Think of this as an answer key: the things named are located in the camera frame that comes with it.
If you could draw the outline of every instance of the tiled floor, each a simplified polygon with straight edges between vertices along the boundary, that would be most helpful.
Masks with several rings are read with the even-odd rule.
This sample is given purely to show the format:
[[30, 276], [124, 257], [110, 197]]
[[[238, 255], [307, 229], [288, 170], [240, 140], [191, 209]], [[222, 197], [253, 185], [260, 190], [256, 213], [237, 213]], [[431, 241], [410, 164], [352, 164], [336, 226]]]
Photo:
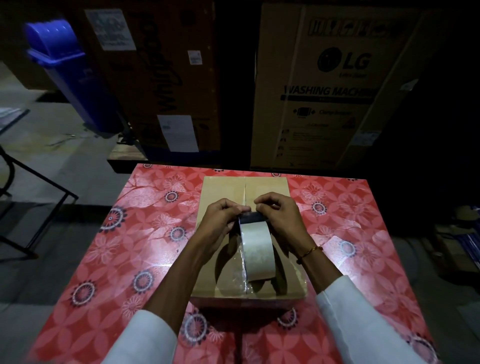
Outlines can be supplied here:
[[[0, 144], [13, 157], [80, 198], [74, 205], [68, 200], [50, 225], [36, 247], [39, 259], [0, 263], [2, 363], [18, 363], [24, 357], [128, 179], [127, 175], [115, 174], [106, 162], [115, 138], [103, 139], [86, 131], [70, 104], [35, 103], [40, 94], [25, 90], [0, 62], [0, 106], [31, 110], [0, 136]], [[65, 139], [65, 133], [78, 138], [52, 146]], [[7, 176], [8, 170], [0, 160], [0, 185]], [[0, 221], [0, 234], [25, 244], [61, 193], [20, 169], [10, 192], [14, 207]], [[0, 213], [8, 203], [0, 200]], [[410, 242], [394, 238], [444, 362], [477, 363], [480, 342], [456, 307], [480, 301], [480, 296], [469, 287], [439, 279], [420, 242]], [[0, 259], [16, 256], [19, 254], [10, 247], [0, 245]]]

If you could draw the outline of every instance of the red floral tablecloth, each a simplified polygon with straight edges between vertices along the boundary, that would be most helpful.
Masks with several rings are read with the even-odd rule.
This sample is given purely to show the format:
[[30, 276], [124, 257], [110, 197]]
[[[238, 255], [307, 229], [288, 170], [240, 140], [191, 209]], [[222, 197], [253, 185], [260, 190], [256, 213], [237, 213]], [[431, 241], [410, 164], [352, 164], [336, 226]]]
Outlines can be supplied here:
[[[139, 164], [83, 257], [29, 359], [99, 363], [133, 314], [148, 300], [195, 229], [204, 176], [272, 176]], [[318, 245], [334, 238], [330, 258], [427, 362], [431, 337], [365, 180], [282, 174]], [[189, 304], [176, 363], [335, 363], [340, 355], [308, 297], [251, 330]]]

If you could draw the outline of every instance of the person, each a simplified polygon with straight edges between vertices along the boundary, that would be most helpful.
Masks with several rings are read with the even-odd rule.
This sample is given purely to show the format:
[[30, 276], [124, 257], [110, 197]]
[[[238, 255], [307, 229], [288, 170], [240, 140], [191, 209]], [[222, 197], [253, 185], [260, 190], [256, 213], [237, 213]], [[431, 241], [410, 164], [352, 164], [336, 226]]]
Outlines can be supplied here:
[[[345, 364], [424, 363], [343, 276], [308, 234], [295, 201], [270, 192], [254, 201], [272, 234], [300, 261], [317, 293], [316, 302]], [[184, 313], [202, 266], [219, 248], [238, 214], [248, 212], [222, 199], [211, 204], [195, 234], [144, 308], [133, 315], [103, 363], [173, 361]]]

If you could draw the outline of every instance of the white shirt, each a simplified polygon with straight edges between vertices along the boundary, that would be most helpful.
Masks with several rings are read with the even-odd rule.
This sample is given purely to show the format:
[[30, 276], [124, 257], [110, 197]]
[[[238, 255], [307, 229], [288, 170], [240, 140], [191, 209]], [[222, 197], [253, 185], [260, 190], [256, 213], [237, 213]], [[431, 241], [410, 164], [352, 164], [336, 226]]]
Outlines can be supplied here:
[[[348, 276], [342, 276], [317, 295], [345, 364], [424, 364], [370, 305]], [[113, 344], [103, 363], [171, 363], [177, 336], [160, 317], [140, 310]]]

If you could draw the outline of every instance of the metal frame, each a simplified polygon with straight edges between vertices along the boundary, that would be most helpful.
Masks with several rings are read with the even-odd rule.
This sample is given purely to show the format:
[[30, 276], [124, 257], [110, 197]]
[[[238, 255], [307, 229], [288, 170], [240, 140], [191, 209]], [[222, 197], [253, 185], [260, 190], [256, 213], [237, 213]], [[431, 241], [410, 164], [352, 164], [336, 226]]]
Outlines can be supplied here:
[[[5, 159], [5, 162], [7, 163], [7, 165], [9, 166], [10, 168], [10, 175], [9, 175], [9, 178], [7, 180], [7, 183], [5, 184], [5, 186], [3, 188], [0, 189], [0, 196], [3, 195], [3, 194], [6, 194], [7, 196], [12, 196], [11, 194], [9, 194], [7, 192], [8, 188], [10, 187], [10, 185], [12, 184], [13, 182], [13, 179], [15, 177], [15, 166], [14, 164], [16, 164], [17, 166], [23, 168], [24, 170], [27, 170], [28, 172], [30, 172], [31, 174], [37, 176], [38, 178], [44, 180], [45, 182], [48, 182], [49, 184], [51, 184], [52, 186], [55, 186], [56, 188], [58, 188], [59, 190], [63, 191], [64, 192], [64, 195], [63, 197], [60, 199], [59, 202], [57, 202], [57, 204], [55, 205], [55, 207], [53, 208], [53, 210], [50, 212], [50, 214], [48, 215], [47, 219], [42, 223], [42, 225], [40, 226], [40, 228], [38, 228], [38, 230], [36, 231], [36, 233], [34, 234], [34, 236], [32, 237], [32, 239], [30, 239], [30, 241], [28, 242], [27, 246], [23, 247], [13, 241], [11, 241], [10, 239], [7, 239], [5, 238], [4, 236], [1, 236], [0, 235], [0, 243], [6, 243], [8, 244], [9, 246], [11, 246], [12, 248], [22, 252], [25, 254], [25, 259], [37, 259], [38, 258], [38, 254], [34, 253], [30, 248], [35, 244], [35, 242], [37, 241], [37, 239], [40, 237], [40, 235], [42, 234], [42, 232], [45, 230], [45, 228], [47, 227], [47, 225], [53, 220], [53, 218], [55, 217], [55, 215], [58, 213], [58, 211], [60, 210], [60, 207], [63, 205], [63, 203], [65, 202], [65, 200], [67, 199], [68, 196], [72, 196], [75, 201], [78, 200], [78, 196], [75, 195], [74, 193], [70, 192], [69, 190], [67, 190], [66, 188], [60, 186], [59, 184], [53, 182], [51, 179], [45, 177], [44, 175], [38, 173], [36, 170], [33, 170], [31, 169], [29, 166], [23, 164], [22, 162], [16, 160], [15, 158], [9, 156], [5, 150], [0, 146], [0, 156], [2, 156], [4, 159]], [[2, 218], [7, 212], [8, 212], [9, 208], [7, 208], [7, 210], [5, 211], [5, 213], [0, 217]]]

